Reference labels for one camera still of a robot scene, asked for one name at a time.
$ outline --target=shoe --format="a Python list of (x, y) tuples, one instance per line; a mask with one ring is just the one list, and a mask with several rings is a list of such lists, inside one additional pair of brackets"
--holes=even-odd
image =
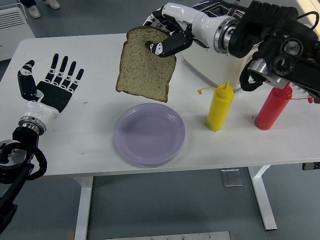
[(33, 17), (34, 19), (41, 17), (41, 14), (40, 14), (37, 6), (34, 5), (34, 6), (27, 8), (27, 9), (28, 9), (30, 16)]
[(61, 6), (56, 0), (45, 0), (45, 5), (49, 5), (52, 9), (59, 9)]

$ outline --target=white radiator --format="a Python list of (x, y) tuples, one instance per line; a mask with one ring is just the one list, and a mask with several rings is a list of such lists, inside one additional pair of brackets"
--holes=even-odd
[(19, 7), (1, 8), (3, 7), (0, 7), (0, 61), (3, 61), (12, 58), (22, 40), (34, 39), (35, 35)]

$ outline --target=ketchup bottle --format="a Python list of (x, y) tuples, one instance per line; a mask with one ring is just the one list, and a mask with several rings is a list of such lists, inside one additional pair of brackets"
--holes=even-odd
[(292, 88), (289, 81), (283, 89), (274, 87), (254, 121), (255, 126), (261, 130), (269, 130), (291, 98)]

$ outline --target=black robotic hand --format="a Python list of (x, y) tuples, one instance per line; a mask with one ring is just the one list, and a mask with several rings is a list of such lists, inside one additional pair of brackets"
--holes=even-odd
[(35, 64), (35, 61), (30, 60), (18, 72), (18, 83), (21, 96), (24, 99), (34, 102), (40, 101), (42, 104), (55, 108), (61, 113), (78, 87), (84, 70), (81, 68), (75, 79), (72, 80), (77, 64), (73, 61), (67, 75), (64, 77), (68, 63), (68, 57), (65, 56), (62, 60), (61, 67), (56, 74), (58, 59), (59, 55), (56, 53), (45, 79), (40, 81), (37, 86), (32, 75), (32, 67)]

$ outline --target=mustard bottle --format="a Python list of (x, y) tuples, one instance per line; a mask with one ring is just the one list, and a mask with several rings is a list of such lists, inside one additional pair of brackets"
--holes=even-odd
[(206, 120), (206, 126), (211, 131), (219, 131), (223, 127), (232, 100), (234, 99), (234, 90), (229, 83), (230, 81), (228, 80), (225, 84), (218, 87), (206, 87), (198, 90), (198, 93), (201, 95), (201, 90), (203, 89), (215, 89)]

